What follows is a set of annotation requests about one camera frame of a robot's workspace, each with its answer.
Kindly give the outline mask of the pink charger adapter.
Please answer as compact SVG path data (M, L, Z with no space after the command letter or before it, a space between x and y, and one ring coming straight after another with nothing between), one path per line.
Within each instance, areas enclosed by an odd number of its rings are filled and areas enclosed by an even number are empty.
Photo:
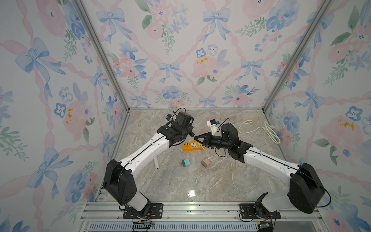
M205 158L201 162L203 167L208 167L211 164L211 160L209 158Z

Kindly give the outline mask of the teal charger adapter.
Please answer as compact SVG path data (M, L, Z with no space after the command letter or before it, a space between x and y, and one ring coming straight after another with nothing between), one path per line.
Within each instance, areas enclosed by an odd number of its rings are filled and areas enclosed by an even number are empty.
M189 159L182 160L182 166L183 167L189 167L190 166L190 160Z

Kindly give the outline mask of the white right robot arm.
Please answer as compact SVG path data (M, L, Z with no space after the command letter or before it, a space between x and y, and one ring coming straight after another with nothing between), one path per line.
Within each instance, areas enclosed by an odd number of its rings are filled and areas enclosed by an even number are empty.
M323 186L314 167L306 162L290 163L257 149L240 140L232 124L221 126L221 135L211 132L194 136L195 141L211 149L225 149L235 160L253 165L283 181L288 188L276 193L263 193L254 204L255 215L265 218L278 210L295 208L311 214L328 191Z

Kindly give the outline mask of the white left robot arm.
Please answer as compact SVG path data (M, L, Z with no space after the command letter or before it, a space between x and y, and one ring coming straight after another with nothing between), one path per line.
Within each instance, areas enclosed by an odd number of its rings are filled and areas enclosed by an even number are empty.
M194 137L194 118L186 111L168 114L167 121L138 150L120 161L109 161L106 167L102 187L120 206L131 207L141 218L149 213L151 202L137 189L138 174L163 151Z

